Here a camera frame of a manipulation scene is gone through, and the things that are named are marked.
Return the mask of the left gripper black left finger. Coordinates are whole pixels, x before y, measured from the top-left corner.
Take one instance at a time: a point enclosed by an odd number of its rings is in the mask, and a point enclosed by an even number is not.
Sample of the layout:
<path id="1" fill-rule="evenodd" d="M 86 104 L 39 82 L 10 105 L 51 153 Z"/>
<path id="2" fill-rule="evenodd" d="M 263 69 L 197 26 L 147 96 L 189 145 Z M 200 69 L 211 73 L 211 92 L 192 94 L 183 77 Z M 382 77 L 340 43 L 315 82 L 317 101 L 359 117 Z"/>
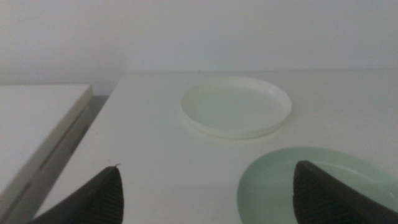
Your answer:
<path id="1" fill-rule="evenodd" d="M 109 166 L 29 224 L 121 224 L 123 216 L 121 174 Z"/>

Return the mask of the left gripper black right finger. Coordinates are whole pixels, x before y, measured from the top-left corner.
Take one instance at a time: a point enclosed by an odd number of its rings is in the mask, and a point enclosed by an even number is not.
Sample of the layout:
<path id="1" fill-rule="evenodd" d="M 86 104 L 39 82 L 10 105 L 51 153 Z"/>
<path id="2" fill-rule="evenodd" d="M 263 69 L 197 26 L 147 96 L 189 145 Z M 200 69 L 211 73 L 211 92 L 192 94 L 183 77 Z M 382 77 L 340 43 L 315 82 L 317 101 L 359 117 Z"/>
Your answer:
<path id="1" fill-rule="evenodd" d="M 336 179 L 310 161 L 295 165 L 293 208 L 297 223 L 397 224 L 397 212 Z"/>

